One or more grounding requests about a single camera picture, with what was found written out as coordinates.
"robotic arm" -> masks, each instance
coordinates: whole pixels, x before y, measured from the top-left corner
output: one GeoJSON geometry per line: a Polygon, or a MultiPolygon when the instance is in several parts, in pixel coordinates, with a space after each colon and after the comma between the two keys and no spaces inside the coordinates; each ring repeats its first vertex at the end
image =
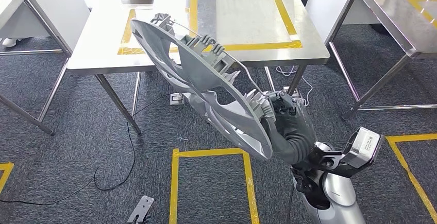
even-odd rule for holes
{"type": "Polygon", "coordinates": [[[277,132],[271,137],[274,152],[291,164],[294,185],[317,224],[365,223],[350,177],[370,166],[383,136],[359,128],[343,151],[317,141],[302,102],[279,93],[272,101],[277,132]]]}
{"type": "Polygon", "coordinates": [[[214,38],[192,31],[196,36],[176,39],[175,23],[162,13],[150,22],[131,21],[132,33],[162,76],[236,146],[262,160],[276,153],[287,162],[314,223],[365,223],[349,178],[373,163],[383,137],[361,127],[343,151],[317,142],[302,102],[284,91],[261,91],[248,69],[214,38]],[[170,52],[172,44],[177,53],[170,52]],[[247,72],[256,89],[243,95],[233,86],[240,73],[229,72],[234,63],[247,72]],[[217,87],[234,101],[221,105],[213,91],[217,87]]]}

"gray plastic part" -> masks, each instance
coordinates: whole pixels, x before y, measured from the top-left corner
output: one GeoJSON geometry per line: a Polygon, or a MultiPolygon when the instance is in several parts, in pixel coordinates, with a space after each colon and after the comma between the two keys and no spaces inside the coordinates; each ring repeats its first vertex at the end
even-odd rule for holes
{"type": "Polygon", "coordinates": [[[130,214],[129,219],[127,220],[128,224],[137,224],[144,223],[146,221],[146,215],[152,206],[154,199],[148,196],[142,196],[137,206],[133,210],[132,214],[130,214]]]}
{"type": "Polygon", "coordinates": [[[167,14],[157,14],[151,22],[131,21],[132,32],[162,76],[182,93],[188,103],[223,136],[260,159],[270,159],[272,145],[260,118],[274,120],[267,97],[243,96],[232,84],[239,72],[227,73],[233,60],[224,48],[208,36],[174,37],[167,14]],[[178,47],[181,65],[169,57],[170,44],[178,47]],[[213,45],[208,52],[203,50],[213,45]],[[234,101],[222,105],[211,89],[221,87],[234,101]]]}

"table leg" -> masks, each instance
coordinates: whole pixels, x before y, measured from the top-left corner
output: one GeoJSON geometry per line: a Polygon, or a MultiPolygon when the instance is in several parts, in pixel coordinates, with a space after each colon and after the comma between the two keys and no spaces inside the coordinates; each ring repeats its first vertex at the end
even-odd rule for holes
{"type": "Polygon", "coordinates": [[[135,90],[133,92],[133,103],[132,103],[132,118],[135,120],[135,113],[137,111],[138,94],[140,92],[141,83],[141,72],[137,72],[137,81],[135,82],[135,90]]]}
{"type": "Polygon", "coordinates": [[[293,80],[290,83],[290,87],[288,88],[287,94],[293,95],[294,91],[297,88],[297,84],[302,78],[302,75],[304,74],[306,68],[307,68],[306,65],[299,65],[299,68],[297,68],[296,74],[294,75],[293,80]]]}
{"type": "Polygon", "coordinates": [[[130,113],[126,110],[126,107],[121,102],[120,98],[117,96],[117,93],[112,89],[111,85],[109,84],[108,80],[104,75],[95,75],[98,82],[102,85],[102,87],[105,89],[106,93],[108,93],[109,97],[112,99],[112,101],[115,103],[117,108],[120,110],[122,115],[127,119],[127,121],[133,126],[133,129],[137,134],[141,134],[141,130],[138,127],[137,123],[133,119],[133,117],[130,115],[130,113]]]}
{"type": "Polygon", "coordinates": [[[350,8],[352,7],[352,4],[354,4],[355,0],[349,0],[349,3],[347,3],[343,14],[340,16],[339,20],[337,21],[337,24],[335,25],[334,30],[332,31],[331,36],[329,36],[329,39],[325,41],[325,44],[328,45],[329,42],[332,42],[334,38],[336,37],[337,33],[340,30],[341,25],[344,22],[344,19],[346,19],[347,14],[349,13],[350,8]]]}
{"type": "Polygon", "coordinates": [[[350,118],[368,99],[375,95],[390,79],[392,79],[409,61],[409,57],[404,55],[387,73],[373,85],[367,93],[365,93],[353,107],[350,108],[344,115],[344,119],[350,118]]]}
{"type": "Polygon", "coordinates": [[[12,111],[18,113],[19,115],[23,116],[27,121],[29,121],[31,124],[38,126],[42,131],[49,135],[54,135],[55,133],[45,124],[38,121],[36,118],[34,118],[32,115],[21,109],[21,107],[17,106],[14,102],[8,100],[5,96],[0,94],[0,102],[3,103],[5,106],[9,107],[12,111]]]}
{"type": "Polygon", "coordinates": [[[50,91],[50,94],[48,96],[48,99],[46,100],[42,111],[38,117],[38,121],[42,122],[45,118],[45,115],[47,114],[48,108],[50,107],[50,104],[52,103],[53,98],[55,97],[56,92],[58,91],[59,85],[61,85],[61,81],[64,78],[65,75],[65,71],[67,70],[67,63],[68,63],[68,58],[64,63],[64,66],[61,69],[61,72],[58,75],[58,78],[56,79],[55,85],[53,86],[52,90],[50,91]]]}
{"type": "Polygon", "coordinates": [[[272,76],[270,75],[270,69],[267,66],[264,66],[265,74],[267,75],[268,84],[270,85],[270,89],[274,92],[275,85],[273,84],[272,76]]]}
{"type": "Polygon", "coordinates": [[[66,43],[64,43],[64,41],[61,39],[59,32],[56,30],[53,24],[46,18],[46,15],[41,10],[37,2],[35,2],[35,0],[24,0],[24,3],[29,7],[29,9],[32,11],[35,17],[40,21],[41,25],[48,32],[50,37],[52,37],[59,45],[59,47],[61,47],[62,51],[67,55],[67,57],[71,57],[73,51],[70,50],[70,48],[66,45],[66,43]]]}

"yellow tape square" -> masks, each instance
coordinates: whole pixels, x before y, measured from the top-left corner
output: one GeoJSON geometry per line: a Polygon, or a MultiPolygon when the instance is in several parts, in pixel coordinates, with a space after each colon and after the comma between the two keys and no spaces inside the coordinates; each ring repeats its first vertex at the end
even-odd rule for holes
{"type": "Polygon", "coordinates": [[[389,145],[392,148],[393,152],[395,153],[396,158],[398,159],[398,161],[400,162],[402,167],[405,169],[405,171],[407,171],[407,174],[411,180],[411,183],[413,184],[414,188],[416,188],[416,191],[419,194],[419,197],[421,198],[422,202],[424,203],[429,214],[431,215],[432,220],[434,220],[434,223],[437,224],[437,213],[435,211],[435,208],[432,206],[432,203],[429,200],[428,196],[426,195],[425,191],[423,190],[421,184],[418,182],[416,177],[411,172],[410,168],[408,167],[407,161],[404,159],[402,153],[400,152],[399,148],[396,145],[396,143],[399,143],[399,142],[416,142],[416,141],[424,141],[424,140],[437,140],[437,134],[398,135],[398,136],[386,136],[385,138],[387,138],[387,141],[389,141],[389,145]]]}
{"type": "Polygon", "coordinates": [[[5,187],[6,181],[9,178],[9,175],[12,172],[14,164],[13,163],[4,163],[0,164],[0,171],[3,171],[3,174],[0,178],[0,193],[2,193],[3,187],[5,187]]]}
{"type": "Polygon", "coordinates": [[[173,149],[169,224],[176,224],[177,222],[179,157],[224,156],[230,154],[243,155],[244,173],[246,177],[247,198],[249,201],[251,223],[259,224],[258,209],[257,209],[257,202],[255,199],[255,188],[254,188],[254,180],[252,176],[252,167],[250,164],[250,157],[247,152],[245,152],[240,148],[193,150],[193,151],[185,151],[185,152],[179,152],[178,148],[173,149]]]}
{"type": "MultiPolygon", "coordinates": [[[[276,7],[278,8],[279,14],[282,18],[282,21],[285,25],[288,35],[294,36],[296,35],[296,30],[291,22],[291,19],[287,13],[287,9],[282,0],[274,0],[276,7]]],[[[189,28],[195,32],[197,32],[197,0],[190,0],[189,11],[189,28]]],[[[130,29],[130,20],[136,17],[136,13],[134,9],[131,9],[129,12],[129,17],[126,22],[125,30],[123,33],[123,37],[121,40],[120,48],[118,51],[118,55],[132,55],[132,54],[143,54],[144,51],[141,48],[131,48],[128,46],[128,43],[131,39],[131,29],[130,29]]],[[[263,49],[285,49],[285,48],[302,48],[302,43],[300,40],[292,40],[285,42],[273,42],[273,43],[253,43],[253,44],[225,44],[223,45],[227,51],[231,50],[263,50],[263,49]]],[[[171,47],[170,52],[176,52],[177,47],[171,47]]]]}

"white table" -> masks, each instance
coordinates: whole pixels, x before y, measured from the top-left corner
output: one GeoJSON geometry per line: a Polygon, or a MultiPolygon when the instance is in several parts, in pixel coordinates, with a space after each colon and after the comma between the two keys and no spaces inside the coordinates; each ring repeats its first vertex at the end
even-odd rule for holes
{"type": "Polygon", "coordinates": [[[60,47],[50,50],[4,51],[0,52],[0,56],[64,53],[67,57],[38,118],[31,116],[0,94],[1,103],[51,135],[54,132],[42,122],[58,90],[68,58],[76,46],[89,13],[83,0],[0,0],[0,37],[51,36],[60,47]]]}
{"type": "MultiPolygon", "coordinates": [[[[68,70],[95,75],[137,133],[141,130],[132,115],[141,72],[156,68],[131,36],[129,21],[134,17],[150,21],[159,12],[170,14],[192,30],[215,37],[247,66],[299,65],[289,91],[296,88],[308,64],[324,64],[329,58],[300,0],[99,0],[99,6],[93,8],[83,29],[68,70]],[[132,114],[104,77],[107,73],[123,72],[138,72],[132,114]]],[[[174,28],[176,33],[189,33],[182,27],[174,28]]],[[[180,62],[177,51],[171,50],[170,56],[180,62]]]]}

